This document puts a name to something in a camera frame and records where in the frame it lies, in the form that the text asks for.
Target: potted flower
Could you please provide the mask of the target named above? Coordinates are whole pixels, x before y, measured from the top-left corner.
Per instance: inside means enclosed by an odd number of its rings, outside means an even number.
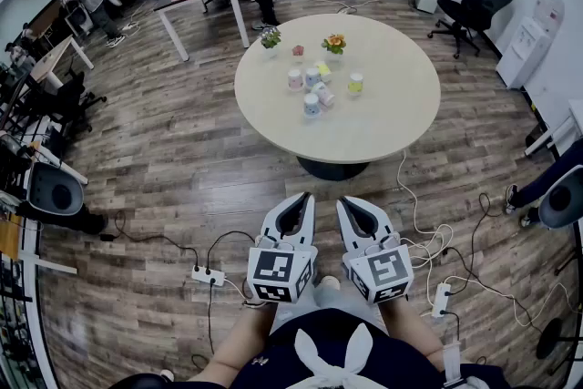
[[[291,50],[291,53],[296,64],[303,63],[303,46],[297,45]]]
[[[261,45],[267,58],[277,56],[277,45],[281,42],[281,33],[277,28],[269,28],[261,33]]]
[[[331,35],[324,39],[322,47],[326,49],[327,59],[332,62],[339,62],[346,47],[344,35]]]

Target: power strip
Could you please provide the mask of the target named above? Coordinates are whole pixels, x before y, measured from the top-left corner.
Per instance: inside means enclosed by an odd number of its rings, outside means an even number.
[[[439,285],[437,285],[437,291],[435,292],[435,298],[434,298],[434,309],[431,311],[431,315],[434,318],[443,318],[444,315],[442,314],[442,312],[445,311],[445,308],[447,308],[447,298],[448,295],[446,295],[445,293],[449,293],[449,291],[452,290],[452,286],[448,283],[440,283]]]
[[[211,283],[215,287],[222,287],[225,283],[225,273],[222,271],[215,271],[213,269],[201,268],[194,266],[192,268],[192,279],[195,281]]]

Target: black table base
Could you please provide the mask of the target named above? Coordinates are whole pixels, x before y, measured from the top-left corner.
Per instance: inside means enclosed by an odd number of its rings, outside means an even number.
[[[298,157],[298,161],[304,169],[314,177],[324,180],[341,181],[357,176],[368,166],[368,162],[361,164],[329,164],[317,160]]]

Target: round table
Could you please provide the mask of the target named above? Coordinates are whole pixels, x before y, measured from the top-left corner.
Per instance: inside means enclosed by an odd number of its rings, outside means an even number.
[[[247,50],[235,75],[235,96],[249,123],[273,145],[298,157],[321,179],[342,180],[409,146],[434,121],[441,92],[435,68],[409,37],[378,21],[356,15],[312,15],[278,27],[279,52],[267,58],[260,40]],[[287,88],[287,73],[302,74],[326,58],[322,40],[344,34],[339,63],[327,62],[335,95],[330,108],[309,119],[303,115],[304,92]],[[304,46],[303,63],[292,49]],[[349,76],[363,74],[363,93],[348,94]]]

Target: sneaker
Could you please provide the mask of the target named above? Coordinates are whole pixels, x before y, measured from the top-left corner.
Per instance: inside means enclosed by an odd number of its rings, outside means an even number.
[[[265,28],[274,28],[275,26],[279,26],[279,25],[270,25],[269,23],[265,23],[263,20],[261,20],[261,21],[254,21],[251,25],[251,29],[253,31],[261,31]]]
[[[526,216],[522,216],[520,218],[520,227],[528,227],[530,224],[532,224],[532,220],[528,217],[528,215]]]
[[[512,199],[512,197],[514,195],[516,195],[518,192],[518,185],[510,185],[507,189],[506,189],[506,214],[512,214],[515,210],[517,210],[517,208],[515,206],[512,206],[512,204],[510,204],[510,200]]]
[[[331,287],[332,289],[335,289],[336,291],[340,290],[340,281],[338,279],[336,279],[334,276],[322,277],[322,280],[320,281],[320,285],[323,285],[325,287]]]
[[[111,40],[111,45],[109,47],[114,48],[115,46],[117,46],[121,41],[123,41],[126,38],[125,35],[119,35],[118,37],[114,37]]]

